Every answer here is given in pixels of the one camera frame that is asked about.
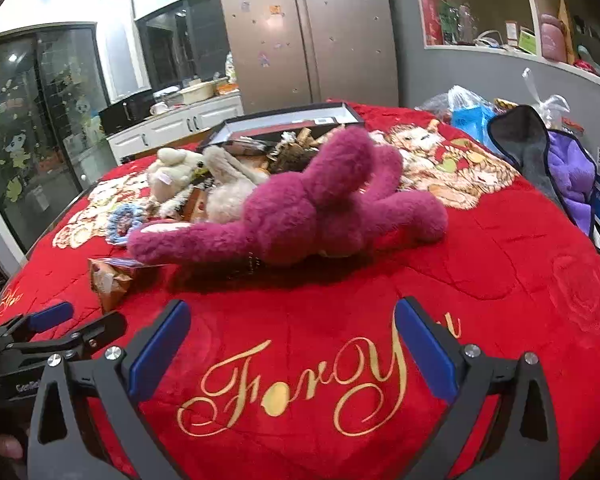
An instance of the black microwave oven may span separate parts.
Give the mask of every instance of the black microwave oven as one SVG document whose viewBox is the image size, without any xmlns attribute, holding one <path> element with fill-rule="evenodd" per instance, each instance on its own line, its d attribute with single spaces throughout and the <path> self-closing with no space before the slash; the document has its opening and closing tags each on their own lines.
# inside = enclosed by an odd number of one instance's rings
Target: black microwave oven
<svg viewBox="0 0 600 480">
<path fill-rule="evenodd" d="M 105 135 L 110 136 L 141 123 L 150 115 L 149 108 L 154 103 L 154 91 L 144 90 L 105 108 L 99 113 Z"/>
</svg>

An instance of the white mug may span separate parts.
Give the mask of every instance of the white mug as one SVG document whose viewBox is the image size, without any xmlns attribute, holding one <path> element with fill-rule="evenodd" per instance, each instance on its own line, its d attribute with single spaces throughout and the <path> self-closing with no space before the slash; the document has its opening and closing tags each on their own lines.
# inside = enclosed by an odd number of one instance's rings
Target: white mug
<svg viewBox="0 0 600 480">
<path fill-rule="evenodd" d="M 151 108 L 149 108 L 149 113 L 151 115 L 163 114 L 169 111 L 169 107 L 162 101 L 156 103 Z"/>
</svg>

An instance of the finger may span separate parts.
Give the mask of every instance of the finger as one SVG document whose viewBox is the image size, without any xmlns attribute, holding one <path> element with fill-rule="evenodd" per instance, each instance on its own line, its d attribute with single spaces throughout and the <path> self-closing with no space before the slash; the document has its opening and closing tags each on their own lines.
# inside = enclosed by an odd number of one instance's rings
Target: finger
<svg viewBox="0 0 600 480">
<path fill-rule="evenodd" d="M 12 436 L 0 435 L 0 455 L 19 460 L 23 456 L 22 446 Z"/>
</svg>

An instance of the purple cloth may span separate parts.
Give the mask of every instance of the purple cloth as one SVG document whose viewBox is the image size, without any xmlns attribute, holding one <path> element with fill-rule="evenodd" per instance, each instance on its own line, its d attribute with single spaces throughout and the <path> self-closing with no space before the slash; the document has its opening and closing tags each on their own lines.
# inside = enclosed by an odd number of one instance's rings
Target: purple cloth
<svg viewBox="0 0 600 480">
<path fill-rule="evenodd" d="M 591 229 L 589 200 L 596 179 L 593 162 L 575 139 L 551 131 L 547 164 L 565 208 L 581 231 L 588 235 Z"/>
</svg>

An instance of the metal bolt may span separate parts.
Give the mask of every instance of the metal bolt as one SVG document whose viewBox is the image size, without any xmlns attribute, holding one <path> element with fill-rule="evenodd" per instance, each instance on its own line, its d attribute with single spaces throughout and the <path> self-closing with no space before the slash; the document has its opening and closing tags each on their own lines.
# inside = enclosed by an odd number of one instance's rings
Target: metal bolt
<svg viewBox="0 0 600 480">
<path fill-rule="evenodd" d="M 464 347 L 464 355 L 467 357 L 476 358 L 482 353 L 480 347 L 478 345 L 474 345 L 473 343 L 468 344 Z"/>
<path fill-rule="evenodd" d="M 60 354 L 53 354 L 46 360 L 46 364 L 49 366 L 58 366 L 62 361 L 62 356 Z"/>
<path fill-rule="evenodd" d="M 534 354 L 533 352 L 527 352 L 527 353 L 525 353 L 525 361 L 527 362 L 527 364 L 537 365 L 539 359 L 538 359 L 538 356 L 536 354 Z"/>
<path fill-rule="evenodd" d="M 115 361 L 121 355 L 122 355 L 122 348 L 120 348 L 119 346 L 110 346 L 109 348 L 107 348 L 104 351 L 104 357 L 105 357 L 105 359 L 108 359 L 109 361 Z"/>
</svg>

